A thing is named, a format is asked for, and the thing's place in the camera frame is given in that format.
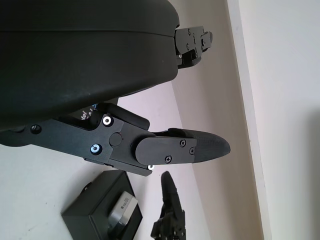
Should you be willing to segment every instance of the black case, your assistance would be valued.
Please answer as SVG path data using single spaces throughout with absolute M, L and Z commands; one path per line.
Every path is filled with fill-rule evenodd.
M 167 0 L 1 0 L 0 130 L 173 80 Z
M 125 171 L 110 170 L 99 175 L 62 214 L 73 240 L 111 240 L 108 216 L 124 191 L 135 195 Z M 137 205 L 117 239 L 132 240 L 142 218 Z

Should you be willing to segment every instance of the black plastic cover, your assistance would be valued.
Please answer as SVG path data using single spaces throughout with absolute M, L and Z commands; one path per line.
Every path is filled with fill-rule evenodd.
M 0 31 L 120 31 L 174 37 L 167 0 L 1 0 Z
M 167 0 L 0 1 L 0 131 L 173 80 Z

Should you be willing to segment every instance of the metal bracket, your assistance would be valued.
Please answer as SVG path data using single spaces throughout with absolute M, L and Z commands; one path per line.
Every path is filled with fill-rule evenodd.
M 202 52 L 211 47 L 213 35 L 205 32 L 203 26 L 177 29 L 175 31 L 175 51 L 179 69 L 196 65 Z
M 135 157 L 142 165 L 191 164 L 196 145 L 194 138 L 147 137 L 139 142 Z

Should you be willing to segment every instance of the white wall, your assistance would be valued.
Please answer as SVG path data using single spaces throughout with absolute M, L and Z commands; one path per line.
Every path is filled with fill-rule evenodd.
M 263 238 L 229 17 L 224 0 L 171 1 L 181 27 L 212 31 L 212 48 L 172 82 L 182 126 L 218 134 L 231 145 L 220 159 L 194 164 L 213 240 Z
M 230 9 L 237 4 L 228 2 Z M 272 235 L 273 240 L 318 240 L 320 2 L 238 3 L 241 19 L 233 22 L 232 30 L 240 68 L 247 57 L 250 83 L 248 76 L 240 80 L 246 107 L 254 104 L 257 139 L 251 140 L 252 150 L 260 151 L 253 162 L 262 166 L 257 174 L 265 183 L 266 196 L 260 196 L 269 215 L 271 231 L 266 239 Z M 230 15 L 232 21 L 237 13 L 231 10 Z M 245 46 L 238 32 L 241 21 Z M 249 128 L 255 125 L 250 113 L 247 108 Z

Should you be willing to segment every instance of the silver screw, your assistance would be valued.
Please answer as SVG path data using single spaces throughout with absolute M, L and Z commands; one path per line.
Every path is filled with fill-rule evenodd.
M 90 148 L 90 151 L 93 155 L 97 155 L 100 152 L 100 145 L 99 144 L 93 144 Z
M 109 126 L 111 124 L 112 120 L 110 116 L 105 116 L 102 120 L 103 125 Z

